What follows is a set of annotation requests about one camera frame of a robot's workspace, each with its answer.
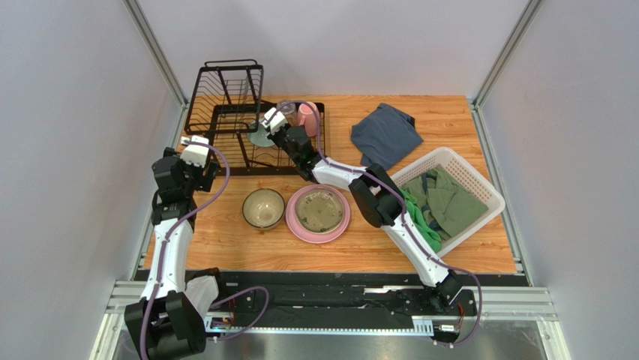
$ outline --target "plastic basket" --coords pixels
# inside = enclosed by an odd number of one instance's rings
[[[437,253],[438,256],[442,257],[499,215],[506,207],[506,202],[503,196],[477,169],[451,148],[436,148],[395,173],[391,176],[391,179],[398,187],[402,187],[408,181],[426,173],[437,165],[442,165],[455,180],[488,206],[488,211],[464,231],[455,237],[442,241],[442,249]]]

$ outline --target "pink cup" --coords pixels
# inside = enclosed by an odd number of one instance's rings
[[[310,104],[317,112],[317,105],[315,105],[314,103]],[[315,114],[313,114],[313,110],[311,110],[311,108],[308,107],[308,105],[306,105],[305,103],[299,106],[299,110],[297,112],[297,120],[297,125],[303,126],[304,130],[306,130],[306,134],[309,137],[317,136],[317,120],[315,119]]]

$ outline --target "green cloth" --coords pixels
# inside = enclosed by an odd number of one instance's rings
[[[424,220],[424,215],[422,215],[422,212],[419,211],[419,207],[417,206],[417,199],[402,189],[400,189],[400,191],[406,203],[406,212],[410,215],[412,222],[415,223],[415,227],[421,236],[424,237],[433,251],[437,252],[442,250],[442,238],[435,230],[428,227],[426,220]]]
[[[444,240],[464,231],[488,210],[441,165],[408,181],[402,189],[417,199],[426,224]]]

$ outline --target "black dish rack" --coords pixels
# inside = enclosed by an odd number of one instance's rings
[[[247,137],[258,130],[264,113],[277,104],[262,100],[263,74],[261,64],[244,59],[207,61],[197,75],[184,132],[208,138],[229,161],[233,176],[297,174],[286,152],[277,146],[254,145]],[[319,141],[325,149],[324,104],[315,104],[321,120]],[[317,141],[317,136],[311,138],[315,148]],[[220,174],[224,174],[224,163],[219,162]]]

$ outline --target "blue-gray towel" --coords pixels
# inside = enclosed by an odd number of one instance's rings
[[[353,125],[350,139],[363,153],[361,164],[372,163],[390,169],[424,140],[415,130],[415,119],[381,103],[375,111]]]

